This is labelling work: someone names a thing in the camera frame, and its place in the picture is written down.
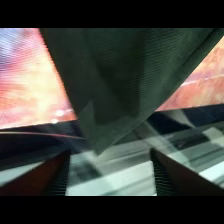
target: display screen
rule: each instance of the display screen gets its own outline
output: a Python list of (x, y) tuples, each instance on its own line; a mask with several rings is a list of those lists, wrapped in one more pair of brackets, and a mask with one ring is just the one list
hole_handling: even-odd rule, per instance
[[(224, 102), (224, 39), (158, 109)], [(0, 129), (76, 119), (36, 28), (0, 29)]]

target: green fabric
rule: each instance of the green fabric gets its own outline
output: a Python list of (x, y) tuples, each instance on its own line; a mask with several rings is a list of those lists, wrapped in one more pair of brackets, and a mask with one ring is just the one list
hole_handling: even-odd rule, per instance
[(149, 117), (223, 36), (218, 28), (40, 30), (98, 153)]

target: dark green cloth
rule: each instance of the dark green cloth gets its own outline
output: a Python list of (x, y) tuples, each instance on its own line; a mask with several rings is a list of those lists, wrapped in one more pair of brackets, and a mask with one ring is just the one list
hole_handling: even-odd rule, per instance
[(40, 30), (98, 153), (146, 120), (223, 36), (221, 28)]

